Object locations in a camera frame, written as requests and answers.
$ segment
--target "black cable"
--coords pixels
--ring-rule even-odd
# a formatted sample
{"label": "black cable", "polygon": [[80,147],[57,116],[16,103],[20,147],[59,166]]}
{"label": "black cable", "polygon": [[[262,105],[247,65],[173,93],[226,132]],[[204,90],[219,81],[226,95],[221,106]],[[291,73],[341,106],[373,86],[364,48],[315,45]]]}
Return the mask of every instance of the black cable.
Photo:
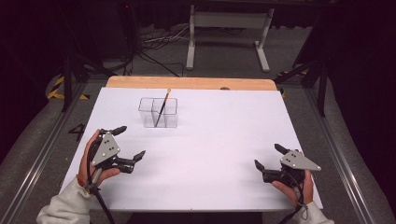
{"label": "black cable", "polygon": [[[150,61],[149,59],[144,58],[144,57],[143,57],[142,55],[140,55],[140,54],[138,54],[138,56],[139,56],[141,59],[143,59],[143,60],[145,60],[146,62],[148,62],[148,63],[159,63],[159,62],[152,62],[152,61]],[[162,64],[171,64],[171,65],[180,64],[180,65],[181,65],[181,76],[182,76],[182,77],[184,76],[184,64],[183,64],[183,63],[162,63]]]}
{"label": "black cable", "polygon": [[[108,70],[108,71],[116,71],[116,70],[119,70],[119,69],[121,69],[121,68],[123,68],[123,67],[126,67],[129,63],[131,63],[132,62],[132,57],[130,57],[130,58],[128,58],[128,60],[127,61],[125,61],[124,63],[120,63],[120,64],[117,64],[117,65],[115,65],[115,66],[113,66],[113,67],[105,67],[105,69],[106,70]],[[84,67],[90,74],[93,74],[93,75],[95,75],[95,74],[101,74],[101,72],[100,71],[97,71],[97,70],[95,70],[95,69],[91,69],[91,68],[87,68],[87,67]]]}
{"label": "black cable", "polygon": [[[96,146],[96,144],[100,144],[102,142],[102,138],[98,138],[97,140],[95,140],[91,145],[90,148],[88,149],[88,155],[87,155],[87,177],[88,177],[88,186],[90,186],[92,184],[92,176],[91,176],[91,154],[92,154],[92,149],[93,147]],[[102,206],[102,209],[105,211],[106,216],[108,221],[111,224],[115,224],[113,216],[111,216],[110,211],[108,211],[108,208],[105,204],[105,201],[102,198],[102,195],[99,193],[99,188],[96,187],[96,185],[94,185],[92,188],[90,188],[90,193],[92,193],[93,195],[96,196],[96,199],[98,200],[99,204]]]}
{"label": "black cable", "polygon": [[123,76],[125,76],[125,72],[126,72],[126,65],[124,66],[124,71],[122,73]]}
{"label": "black cable", "polygon": [[178,40],[180,40],[184,35],[188,32],[187,27],[178,30],[178,31],[169,31],[168,35],[163,36],[163,37],[154,37],[154,35],[150,34],[151,38],[143,38],[142,43],[147,44],[148,42],[151,42],[150,45],[146,45],[144,47],[145,50],[147,49],[161,49],[165,47],[166,45],[170,43],[175,43]]}
{"label": "black cable", "polygon": [[227,35],[240,35],[240,34],[242,34],[242,32],[244,31],[245,29],[237,29],[237,28],[235,28],[235,29],[232,29],[232,28],[219,28],[218,29],[218,31],[220,31],[220,32],[222,32],[222,33],[224,33],[224,34],[227,34]]}
{"label": "black cable", "polygon": [[144,52],[140,52],[141,54],[145,55],[146,57],[150,58],[152,61],[154,61],[155,63],[159,64],[160,66],[162,66],[164,69],[166,69],[168,72],[172,73],[173,75],[175,75],[176,77],[180,77],[178,74],[176,74],[174,71],[170,70],[169,68],[167,68],[165,65],[163,65],[163,63],[158,62],[157,60],[151,58],[150,56],[148,56],[146,53]]}
{"label": "black cable", "polygon": [[294,215],[296,215],[296,213],[298,213],[298,212],[303,208],[303,207],[302,207],[302,204],[304,204],[303,189],[300,187],[299,183],[294,179],[294,177],[293,177],[291,174],[289,174],[288,172],[286,172],[286,174],[293,180],[294,184],[296,185],[297,189],[299,190],[299,192],[300,192],[300,198],[298,199],[297,206],[296,206],[295,210],[294,210],[292,213],[290,213],[290,214],[288,214],[287,216],[285,216],[285,217],[279,222],[279,224],[286,224],[286,223],[288,223],[288,221],[290,221],[290,220],[294,217]]}

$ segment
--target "cable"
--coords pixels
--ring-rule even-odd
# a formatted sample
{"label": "cable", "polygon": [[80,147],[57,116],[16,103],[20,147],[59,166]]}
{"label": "cable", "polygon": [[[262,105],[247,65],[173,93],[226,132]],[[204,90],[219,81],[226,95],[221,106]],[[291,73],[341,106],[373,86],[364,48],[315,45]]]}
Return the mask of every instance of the cable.
{"label": "cable", "polygon": [[125,65],[124,65],[124,69],[123,69],[123,72],[122,72],[122,75],[123,76],[125,76],[125,73],[128,73],[128,76],[130,76],[131,75],[131,73],[132,73],[132,69],[134,69],[134,61],[133,61],[133,57],[131,57],[131,69],[129,70],[129,71],[127,71],[126,70],[126,67],[128,66],[128,63],[126,63]]}
{"label": "cable", "polygon": [[225,33],[227,35],[240,35],[245,29],[243,28],[219,28],[218,31]]}
{"label": "cable", "polygon": [[[130,57],[127,59],[127,61],[125,61],[124,63],[120,63],[120,64],[115,65],[115,66],[113,66],[113,67],[105,67],[105,69],[107,69],[108,71],[116,71],[116,70],[119,70],[119,69],[121,69],[121,68],[127,66],[129,63],[131,63],[131,62],[132,62],[132,59],[133,59],[133,57],[130,56]],[[87,67],[84,67],[84,68],[85,68],[89,73],[91,73],[91,74],[99,74],[99,73],[100,73],[99,71],[97,71],[97,70],[95,70],[95,69],[92,69],[92,68],[87,68]]]}
{"label": "cable", "polygon": [[179,30],[179,31],[169,31],[167,35],[165,36],[161,36],[163,35],[165,32],[161,32],[159,34],[159,37],[154,37],[153,34],[151,33],[144,33],[141,35],[141,39],[143,39],[143,41],[141,42],[142,45],[144,45],[144,47],[142,48],[142,50],[148,50],[148,49],[161,49],[163,47],[165,47],[166,45],[170,44],[170,43],[174,43],[180,39],[186,39],[184,38],[184,35],[187,33],[187,29],[190,26],[187,25],[186,27],[184,27],[183,29]]}
{"label": "cable", "polygon": [[301,208],[303,207],[302,204],[304,204],[303,189],[300,187],[300,185],[298,184],[298,182],[294,179],[294,177],[293,177],[291,174],[289,174],[288,172],[286,172],[286,174],[293,180],[294,184],[296,185],[295,188],[297,188],[297,189],[299,190],[299,192],[300,192],[300,198],[298,199],[297,206],[296,206],[295,210],[294,210],[292,213],[290,213],[290,214],[288,214],[287,216],[285,216],[285,217],[279,222],[279,224],[286,224],[286,223],[288,223],[288,221],[290,221],[290,220],[294,217],[294,215],[295,215],[296,213],[298,213],[298,212],[301,210]]}
{"label": "cable", "polygon": [[[144,53],[144,52],[140,52],[140,54],[143,54],[143,55],[145,55],[146,57],[150,58],[150,59],[151,59],[152,61],[154,61],[156,64],[159,64],[160,66],[162,66],[163,68],[165,68],[168,72],[172,73],[172,74],[175,75],[176,77],[180,77],[180,75],[178,75],[177,73],[175,73],[174,71],[172,71],[172,70],[170,70],[168,67],[166,67],[166,66],[164,65],[164,63],[158,62],[157,60],[151,58],[150,56],[148,56],[148,55],[147,55],[146,53]],[[140,54],[139,54],[139,56],[140,56],[143,60],[148,61],[147,59],[143,58]],[[168,63],[168,64],[182,64],[182,66],[181,66],[181,76],[183,77],[183,74],[184,74],[184,64],[183,64],[183,63]]]}
{"label": "cable", "polygon": [[[102,137],[99,137],[97,140],[95,140],[90,148],[88,149],[88,155],[87,155],[87,177],[88,177],[88,186],[92,184],[92,176],[91,176],[91,155],[92,155],[92,149],[93,147],[96,146],[96,144],[100,144],[102,142]],[[99,193],[99,188],[97,188],[96,185],[94,185],[92,188],[90,188],[90,193],[96,196],[96,199],[98,200],[99,204],[102,206],[102,209],[105,211],[106,216],[110,224],[115,224],[113,216],[111,216],[110,211],[108,210],[105,201],[102,198],[102,195]]]}

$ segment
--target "dark background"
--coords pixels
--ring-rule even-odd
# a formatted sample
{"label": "dark background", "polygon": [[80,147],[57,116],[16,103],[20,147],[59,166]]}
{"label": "dark background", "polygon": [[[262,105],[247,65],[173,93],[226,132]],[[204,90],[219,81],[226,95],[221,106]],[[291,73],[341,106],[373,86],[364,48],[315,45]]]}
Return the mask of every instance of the dark background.
{"label": "dark background", "polygon": [[[101,59],[128,54],[128,43],[117,39],[125,34],[117,5],[78,0],[58,3],[1,1],[0,161],[48,102],[47,85],[62,71],[65,51],[60,49],[58,38],[62,31],[55,27],[56,20],[51,19],[48,10],[62,11],[55,14],[57,20],[66,22],[67,31],[63,32],[69,35],[64,40],[82,55],[101,63]],[[281,8],[276,10],[273,25],[316,25],[296,63],[326,57],[346,126],[396,213],[396,30],[391,23],[396,7],[391,1],[348,3],[353,7],[341,12]],[[186,6],[134,9],[142,25],[154,24],[157,28],[167,29],[187,22],[189,17]]]}

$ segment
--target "metal rail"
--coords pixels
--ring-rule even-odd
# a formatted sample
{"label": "metal rail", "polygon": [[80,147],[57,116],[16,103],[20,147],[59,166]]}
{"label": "metal rail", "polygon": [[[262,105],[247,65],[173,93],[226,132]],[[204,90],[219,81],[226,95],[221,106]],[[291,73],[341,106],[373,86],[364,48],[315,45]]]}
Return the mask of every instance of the metal rail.
{"label": "metal rail", "polygon": [[44,167],[48,159],[50,158],[50,154],[52,153],[55,144],[59,138],[60,132],[64,128],[65,123],[67,122],[71,112],[73,111],[76,105],[78,97],[83,93],[86,85],[87,85],[86,83],[76,84],[76,88],[74,90],[72,97],[73,100],[70,106],[57,119],[55,126],[49,135],[49,138],[42,147],[40,153],[37,156],[37,159],[35,159],[35,163],[32,165],[32,168],[29,170],[26,177],[24,178],[20,189],[18,190],[16,196],[12,200],[12,203],[10,204],[8,210],[4,214],[0,223],[12,224],[16,221],[30,193],[35,187],[35,183],[37,182],[42,171],[44,170]]}
{"label": "metal rail", "polygon": [[363,198],[361,189],[359,188],[355,176],[352,174],[352,171],[349,168],[344,153],[341,148],[337,146],[337,144],[334,142],[334,137],[332,135],[332,131],[328,121],[326,120],[326,118],[323,118],[320,115],[317,109],[317,99],[314,91],[312,89],[305,89],[304,91],[306,98],[310,103],[310,106],[315,111],[315,117],[320,126],[320,129],[325,134],[335,167],[337,168],[338,173],[341,176],[341,179],[346,188],[346,192],[349,195],[350,201],[352,201],[352,205],[355,208],[359,220],[361,221],[361,223],[375,224],[376,222],[368,209],[367,203]]}

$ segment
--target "metal stand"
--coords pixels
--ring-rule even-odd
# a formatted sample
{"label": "metal stand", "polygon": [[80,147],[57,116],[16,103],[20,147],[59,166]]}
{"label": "metal stand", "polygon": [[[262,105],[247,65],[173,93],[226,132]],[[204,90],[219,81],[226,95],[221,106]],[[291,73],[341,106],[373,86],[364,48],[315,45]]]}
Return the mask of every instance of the metal stand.
{"label": "metal stand", "polygon": [[269,72],[270,67],[262,49],[265,38],[273,18],[274,9],[268,10],[268,13],[224,13],[224,12],[200,12],[195,11],[194,5],[191,6],[190,14],[190,42],[187,53],[186,69],[192,70],[194,67],[195,54],[195,27],[232,27],[232,28],[250,28],[262,29],[262,38],[255,41],[254,46],[259,56],[263,72]]}
{"label": "metal stand", "polygon": [[326,63],[323,61],[313,61],[307,64],[300,65],[299,67],[294,68],[287,74],[277,77],[274,79],[275,84],[280,84],[283,81],[298,75],[299,73],[308,69],[305,77],[301,81],[303,88],[312,88],[315,82],[319,78],[319,89],[318,89],[318,111],[322,117],[325,117],[324,114],[324,99],[326,94],[326,83],[327,83],[327,74],[328,68]]}
{"label": "metal stand", "polygon": [[43,1],[43,7],[48,14],[49,20],[52,21],[52,29],[55,35],[54,39],[64,58],[64,108],[62,110],[62,112],[64,112],[73,101],[72,74],[78,83],[87,82],[89,79],[84,64],[89,65],[109,77],[115,76],[116,74],[80,55],[82,50],[79,48],[58,2],[50,0]]}

